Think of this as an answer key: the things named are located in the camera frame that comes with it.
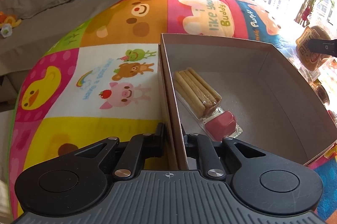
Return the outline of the orange plush toy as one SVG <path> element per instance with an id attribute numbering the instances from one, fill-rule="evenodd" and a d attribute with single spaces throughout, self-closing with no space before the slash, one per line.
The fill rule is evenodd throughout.
<path id="1" fill-rule="evenodd" d="M 21 24 L 22 20 L 17 19 L 16 15 L 7 15 L 3 12 L 0 12 L 0 28 L 5 24 L 9 24 L 12 28 L 18 27 Z"/>

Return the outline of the round bread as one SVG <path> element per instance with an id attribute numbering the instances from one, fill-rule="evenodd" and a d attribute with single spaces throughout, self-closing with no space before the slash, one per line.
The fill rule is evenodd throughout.
<path id="1" fill-rule="evenodd" d="M 296 53 L 307 70 L 316 70 L 331 57 L 327 55 L 330 46 L 324 44 L 330 40 L 328 33 L 320 26 L 305 27 L 304 32 L 296 39 Z"/>

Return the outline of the sliced cake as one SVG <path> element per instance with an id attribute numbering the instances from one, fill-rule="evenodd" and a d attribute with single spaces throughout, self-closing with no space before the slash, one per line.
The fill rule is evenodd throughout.
<path id="1" fill-rule="evenodd" d="M 318 79 L 318 77 L 320 76 L 320 71 L 318 69 L 314 71 L 310 71 L 306 67 L 301 65 L 299 72 L 304 77 L 304 79 L 308 82 L 310 87 L 314 90 L 316 95 L 319 97 L 320 101 L 324 105 L 329 105 L 330 99 L 328 97 L 328 93 L 325 90 L 325 88 L 322 86 L 322 83 Z"/>

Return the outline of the biscuit sticks plastic tray pack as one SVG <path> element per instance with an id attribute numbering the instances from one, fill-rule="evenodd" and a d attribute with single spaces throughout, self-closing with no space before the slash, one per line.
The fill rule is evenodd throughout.
<path id="1" fill-rule="evenodd" d="M 174 72 L 173 85 L 178 99 L 213 141 L 243 133 L 234 114 L 221 107 L 221 95 L 194 69 Z"/>

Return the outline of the white round baby toy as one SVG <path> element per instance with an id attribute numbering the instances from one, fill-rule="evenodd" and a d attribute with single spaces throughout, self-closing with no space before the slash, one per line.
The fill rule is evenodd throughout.
<path id="1" fill-rule="evenodd" d="M 10 24 L 6 23 L 1 27 L 1 36 L 3 38 L 7 38 L 11 36 L 12 34 L 13 34 L 13 28 Z"/>

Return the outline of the colourful cartoon play mat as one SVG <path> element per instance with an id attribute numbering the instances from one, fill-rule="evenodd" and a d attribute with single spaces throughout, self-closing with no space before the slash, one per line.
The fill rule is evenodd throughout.
<path id="1" fill-rule="evenodd" d="M 219 36 L 273 45 L 299 72 L 301 34 L 281 27 L 256 0 L 121 0 L 73 29 L 28 73 L 13 118 L 9 151 L 14 192 L 27 168 L 115 136 L 128 141 L 166 124 L 160 96 L 164 33 Z M 149 167 L 177 167 L 169 134 L 164 157 Z"/>

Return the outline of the pink cardboard gift box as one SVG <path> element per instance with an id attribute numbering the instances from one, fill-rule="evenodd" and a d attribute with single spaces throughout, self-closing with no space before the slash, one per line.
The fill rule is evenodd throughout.
<path id="1" fill-rule="evenodd" d="M 202 128 L 174 91 L 173 74 L 194 69 L 222 97 L 243 132 L 239 139 L 306 165 L 336 143 L 336 126 L 298 70 L 271 44 L 164 33 L 159 45 L 160 96 L 174 165 L 188 168 L 184 133 Z"/>

